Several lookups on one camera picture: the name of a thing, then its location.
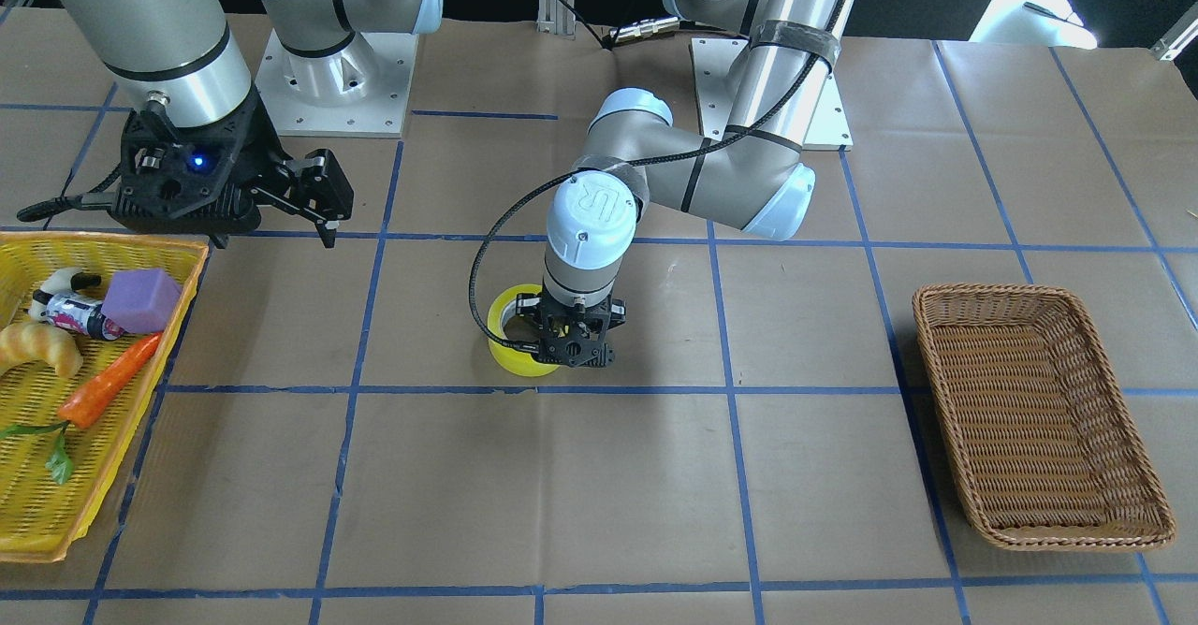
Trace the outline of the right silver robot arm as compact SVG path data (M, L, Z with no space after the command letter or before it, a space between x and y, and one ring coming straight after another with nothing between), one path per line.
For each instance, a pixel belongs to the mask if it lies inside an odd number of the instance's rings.
M311 223L325 247L350 219L353 187L335 154L292 157L219 0L59 0L131 101L117 165L86 193L17 212L37 223L105 211L139 233L226 245L273 207ZM368 34L432 34L444 0L261 0L282 44L284 80L340 108L381 87Z

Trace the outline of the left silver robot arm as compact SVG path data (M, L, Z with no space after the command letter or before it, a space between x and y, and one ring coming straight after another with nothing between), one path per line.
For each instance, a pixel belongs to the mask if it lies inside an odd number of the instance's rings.
M651 204L791 239L813 193L805 138L853 1L662 0L672 16L743 41L726 123L703 138L645 89L609 95L569 172L539 187L553 194L540 289L497 301L480 323L489 341L540 365L611 365L606 336L627 318L615 283Z

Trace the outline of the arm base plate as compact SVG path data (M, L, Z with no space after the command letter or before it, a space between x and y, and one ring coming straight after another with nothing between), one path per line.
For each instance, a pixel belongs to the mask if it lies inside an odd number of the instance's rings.
M714 36L694 37L694 93L700 113L700 132L713 140L724 139L730 114L743 83L749 80L746 40L718 40ZM779 110L763 126L763 131L800 144L807 151L837 151L852 148L851 123L837 83L825 63L813 67L822 78L811 78L803 91L792 97L795 109Z
M416 34L357 34L345 50L300 57L270 34L256 87L278 135L401 138Z

